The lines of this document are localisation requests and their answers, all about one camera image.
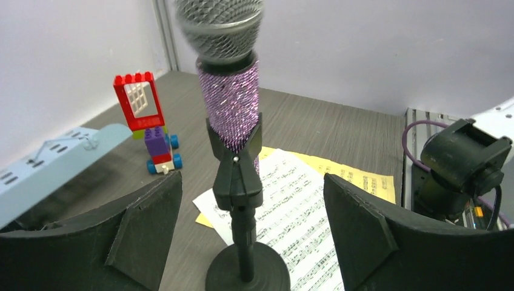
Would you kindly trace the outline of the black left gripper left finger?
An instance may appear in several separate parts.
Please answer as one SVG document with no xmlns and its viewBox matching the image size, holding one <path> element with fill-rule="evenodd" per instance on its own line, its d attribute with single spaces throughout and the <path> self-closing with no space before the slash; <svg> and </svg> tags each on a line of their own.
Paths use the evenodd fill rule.
<svg viewBox="0 0 514 291">
<path fill-rule="evenodd" d="M 182 199 L 169 173 L 42 230 L 1 233 L 2 290 L 158 290 Z"/>
</svg>

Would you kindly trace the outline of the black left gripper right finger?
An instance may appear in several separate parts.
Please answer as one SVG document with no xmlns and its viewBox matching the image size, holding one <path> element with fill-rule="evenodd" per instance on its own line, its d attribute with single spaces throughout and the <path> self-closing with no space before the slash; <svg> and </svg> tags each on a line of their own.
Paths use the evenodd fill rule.
<svg viewBox="0 0 514 291">
<path fill-rule="evenodd" d="M 437 221 L 324 176 L 346 290 L 512 290 L 513 230 Z"/>
</svg>

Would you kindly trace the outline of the yellow sheet music page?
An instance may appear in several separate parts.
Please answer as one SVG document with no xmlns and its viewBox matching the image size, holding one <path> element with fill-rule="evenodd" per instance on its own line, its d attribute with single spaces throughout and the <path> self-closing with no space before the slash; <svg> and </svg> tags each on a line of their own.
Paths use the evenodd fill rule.
<svg viewBox="0 0 514 291">
<path fill-rule="evenodd" d="M 322 175 L 325 173 L 338 175 L 374 196 L 382 198 L 392 204 L 396 203 L 393 176 L 366 172 L 345 164 L 338 164 L 337 162 L 318 156 L 296 152 L 290 153 Z"/>
</svg>

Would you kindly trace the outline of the white sheet music page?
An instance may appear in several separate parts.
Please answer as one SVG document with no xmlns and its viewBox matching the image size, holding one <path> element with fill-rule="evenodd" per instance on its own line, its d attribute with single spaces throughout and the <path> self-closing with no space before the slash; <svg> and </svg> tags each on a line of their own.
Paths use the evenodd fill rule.
<svg viewBox="0 0 514 291">
<path fill-rule="evenodd" d="M 324 174 L 337 171 L 334 162 L 280 149 L 259 155 L 257 240 L 283 258 L 292 290 L 344 290 L 323 198 Z"/>
</svg>

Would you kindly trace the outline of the light blue music stand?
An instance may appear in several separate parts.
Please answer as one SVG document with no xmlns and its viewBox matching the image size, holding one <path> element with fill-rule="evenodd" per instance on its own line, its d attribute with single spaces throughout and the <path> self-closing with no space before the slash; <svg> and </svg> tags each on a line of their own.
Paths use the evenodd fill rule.
<svg viewBox="0 0 514 291">
<path fill-rule="evenodd" d="M 131 137 L 122 124 L 76 127 L 1 169 L 1 227 L 19 218 Z"/>
</svg>

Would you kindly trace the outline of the black microphone stand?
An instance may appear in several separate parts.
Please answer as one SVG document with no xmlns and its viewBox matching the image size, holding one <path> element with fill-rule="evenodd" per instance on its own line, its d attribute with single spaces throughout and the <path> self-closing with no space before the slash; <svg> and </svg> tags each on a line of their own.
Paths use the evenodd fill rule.
<svg viewBox="0 0 514 291">
<path fill-rule="evenodd" d="M 232 152 L 210 124 L 207 130 L 219 167 L 213 194 L 219 209 L 229 212 L 233 243 L 212 261 L 206 290 L 290 290 L 286 263 L 272 247 L 257 241 L 256 208 L 263 204 L 263 186 L 255 167 L 262 149 L 261 121 L 238 153 Z"/>
</svg>

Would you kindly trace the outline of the purple glitter microphone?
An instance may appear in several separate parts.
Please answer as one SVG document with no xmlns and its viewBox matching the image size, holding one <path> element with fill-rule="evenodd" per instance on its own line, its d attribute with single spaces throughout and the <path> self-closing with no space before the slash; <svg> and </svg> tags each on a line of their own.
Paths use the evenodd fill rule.
<svg viewBox="0 0 514 291">
<path fill-rule="evenodd" d="M 263 1 L 176 1 L 176 17 L 197 53 L 196 69 L 214 155 L 238 158 L 259 123 L 254 46 Z"/>
</svg>

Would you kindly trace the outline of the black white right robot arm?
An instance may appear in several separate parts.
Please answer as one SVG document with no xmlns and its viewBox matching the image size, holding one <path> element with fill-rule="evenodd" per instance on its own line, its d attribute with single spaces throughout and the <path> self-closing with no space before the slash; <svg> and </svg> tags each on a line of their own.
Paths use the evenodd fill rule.
<svg viewBox="0 0 514 291">
<path fill-rule="evenodd" d="M 409 110 L 403 206 L 470 229 L 506 230 L 503 167 L 513 161 L 513 99 L 470 118 Z"/>
</svg>

